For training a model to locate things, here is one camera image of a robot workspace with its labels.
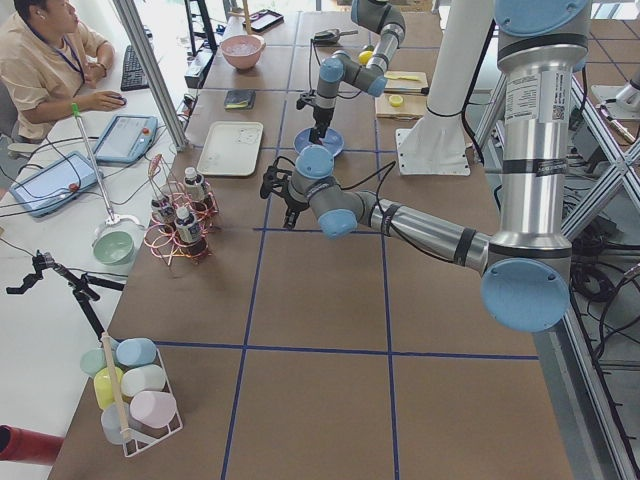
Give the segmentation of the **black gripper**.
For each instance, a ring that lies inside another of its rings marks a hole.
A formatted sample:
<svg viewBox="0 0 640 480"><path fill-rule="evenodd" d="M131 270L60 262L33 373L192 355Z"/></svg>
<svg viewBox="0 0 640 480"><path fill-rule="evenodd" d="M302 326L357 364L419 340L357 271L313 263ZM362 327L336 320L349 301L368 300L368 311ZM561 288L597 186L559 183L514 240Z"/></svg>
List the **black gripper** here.
<svg viewBox="0 0 640 480"><path fill-rule="evenodd" d="M286 230L293 230L296 227L299 214L309 208L309 203L304 195L289 187L283 188L282 195L287 206L283 227Z"/></svg>
<svg viewBox="0 0 640 480"><path fill-rule="evenodd" d="M331 124L334 114L334 108L325 108L320 105L315 105L313 109L313 118L315 120L315 126L310 129L309 142L324 143L327 131Z"/></svg>

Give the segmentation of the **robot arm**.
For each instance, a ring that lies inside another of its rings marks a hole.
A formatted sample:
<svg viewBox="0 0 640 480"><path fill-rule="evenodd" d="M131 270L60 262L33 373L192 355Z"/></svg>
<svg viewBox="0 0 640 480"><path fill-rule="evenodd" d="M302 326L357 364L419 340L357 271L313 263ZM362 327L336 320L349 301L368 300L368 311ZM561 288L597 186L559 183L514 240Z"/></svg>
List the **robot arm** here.
<svg viewBox="0 0 640 480"><path fill-rule="evenodd" d="M316 88L301 96L298 108L313 107L314 126L309 141L320 144L333 118L336 98L341 83L347 83L373 97L383 94L387 84L385 73L391 59L405 38L404 17L396 6L388 1L354 1L351 20L379 35L379 41L363 52L366 61L352 59L343 50L334 52L320 64Z"/></svg>
<svg viewBox="0 0 640 480"><path fill-rule="evenodd" d="M460 1L453 5L425 115L400 134L400 172L411 189L426 187L422 209L378 191L339 184L333 154L322 145L338 89L349 84L379 96L390 61L406 35L402 14L386 1L356 1L352 20L380 37L359 65L337 52L304 98L313 109L310 143L293 168L264 175L262 192L286 202L285 225L310 210L336 239L366 226L403 240L423 254L477 271L485 309L519 331L552 328L569 308L572 246L562 233L563 188L574 71L587 56L587 1ZM470 175L464 159L463 93L492 33L506 80L503 202Z"/></svg>

